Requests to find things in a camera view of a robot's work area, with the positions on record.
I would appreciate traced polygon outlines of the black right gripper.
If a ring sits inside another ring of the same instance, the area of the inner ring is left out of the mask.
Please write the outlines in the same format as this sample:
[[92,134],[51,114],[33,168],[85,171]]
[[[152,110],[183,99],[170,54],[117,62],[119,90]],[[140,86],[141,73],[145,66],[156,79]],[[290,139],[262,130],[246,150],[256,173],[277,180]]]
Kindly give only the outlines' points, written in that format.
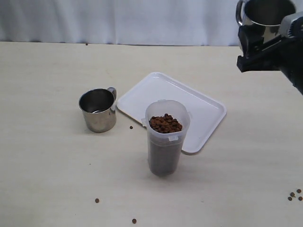
[[250,26],[240,26],[238,38],[242,56],[237,58],[237,67],[241,72],[303,72],[303,38],[278,36],[264,43],[264,37]]

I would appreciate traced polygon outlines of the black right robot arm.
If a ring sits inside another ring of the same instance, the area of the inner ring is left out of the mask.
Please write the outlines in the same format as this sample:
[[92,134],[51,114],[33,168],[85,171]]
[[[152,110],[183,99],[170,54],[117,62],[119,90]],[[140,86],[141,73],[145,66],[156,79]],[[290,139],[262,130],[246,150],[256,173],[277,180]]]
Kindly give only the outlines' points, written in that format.
[[281,71],[292,85],[303,92],[303,39],[278,35],[263,43],[264,38],[240,26],[238,38],[243,55],[237,58],[237,67],[247,71]]

